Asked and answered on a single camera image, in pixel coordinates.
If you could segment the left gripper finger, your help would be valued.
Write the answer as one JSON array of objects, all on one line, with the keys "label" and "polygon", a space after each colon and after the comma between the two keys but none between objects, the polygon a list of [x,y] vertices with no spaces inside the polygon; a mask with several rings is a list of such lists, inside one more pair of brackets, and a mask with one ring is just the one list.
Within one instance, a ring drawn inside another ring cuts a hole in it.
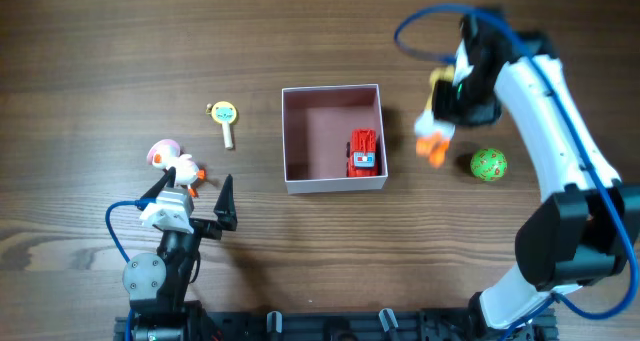
[{"label": "left gripper finger", "polygon": [[235,231],[238,219],[233,195],[233,176],[228,174],[214,206],[217,223],[223,230]]},{"label": "left gripper finger", "polygon": [[175,186],[176,168],[170,167],[168,171],[140,198],[140,209],[144,210],[149,203],[155,200],[160,192],[165,188]]}]

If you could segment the white yellow plush duck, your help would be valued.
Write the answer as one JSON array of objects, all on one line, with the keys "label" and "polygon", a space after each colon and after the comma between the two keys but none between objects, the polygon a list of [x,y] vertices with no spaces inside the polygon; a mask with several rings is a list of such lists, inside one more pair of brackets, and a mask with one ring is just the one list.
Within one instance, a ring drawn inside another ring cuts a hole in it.
[{"label": "white yellow plush duck", "polygon": [[453,66],[436,68],[429,78],[431,93],[427,98],[424,111],[419,115],[414,124],[416,136],[416,155],[424,157],[434,168],[439,168],[446,159],[446,152],[455,133],[455,126],[446,121],[435,119],[432,110],[436,83],[438,81],[451,82],[454,78]]}]

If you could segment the red toy fire truck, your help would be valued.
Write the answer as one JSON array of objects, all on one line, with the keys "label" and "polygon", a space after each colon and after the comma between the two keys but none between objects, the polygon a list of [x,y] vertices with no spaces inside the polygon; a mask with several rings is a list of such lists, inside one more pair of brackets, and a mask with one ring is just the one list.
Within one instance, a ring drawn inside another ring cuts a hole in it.
[{"label": "red toy fire truck", "polygon": [[346,145],[348,177],[373,177],[378,175],[377,137],[374,129],[354,129]]}]

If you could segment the pink cardboard box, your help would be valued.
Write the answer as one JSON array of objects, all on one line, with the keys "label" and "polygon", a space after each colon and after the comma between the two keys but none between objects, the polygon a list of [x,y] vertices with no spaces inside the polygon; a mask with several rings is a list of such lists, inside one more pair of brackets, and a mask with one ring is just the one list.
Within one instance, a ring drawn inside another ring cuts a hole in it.
[{"label": "pink cardboard box", "polygon": [[[281,92],[284,180],[289,194],[381,189],[389,175],[377,84],[290,87]],[[376,134],[375,174],[349,177],[356,129]]]}]

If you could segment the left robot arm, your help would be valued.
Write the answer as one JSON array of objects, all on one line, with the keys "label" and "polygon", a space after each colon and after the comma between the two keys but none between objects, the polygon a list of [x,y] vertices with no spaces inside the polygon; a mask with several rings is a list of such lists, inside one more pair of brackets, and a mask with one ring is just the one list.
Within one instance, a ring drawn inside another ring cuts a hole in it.
[{"label": "left robot arm", "polygon": [[222,340],[223,332],[199,301],[185,299],[201,264],[204,239],[219,240],[237,228],[233,177],[228,175],[213,213],[214,220],[194,218],[192,196],[177,186],[175,168],[134,205],[143,222],[162,232],[153,253],[129,259],[123,286],[129,294],[129,315],[114,325],[115,340]]}]

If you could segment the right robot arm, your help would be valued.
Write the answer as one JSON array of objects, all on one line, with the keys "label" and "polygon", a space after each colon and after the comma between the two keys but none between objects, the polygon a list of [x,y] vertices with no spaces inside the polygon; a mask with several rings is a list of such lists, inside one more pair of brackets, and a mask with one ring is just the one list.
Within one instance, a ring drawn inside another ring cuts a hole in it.
[{"label": "right robot arm", "polygon": [[622,300],[597,318],[619,314],[639,288],[638,187],[624,184],[594,143],[543,33],[516,32],[487,9],[451,4],[448,11],[461,15],[462,40],[416,122],[422,151],[440,163],[457,128],[509,113],[541,196],[516,235],[515,265],[471,301],[474,336],[506,338],[570,293],[628,271]]}]

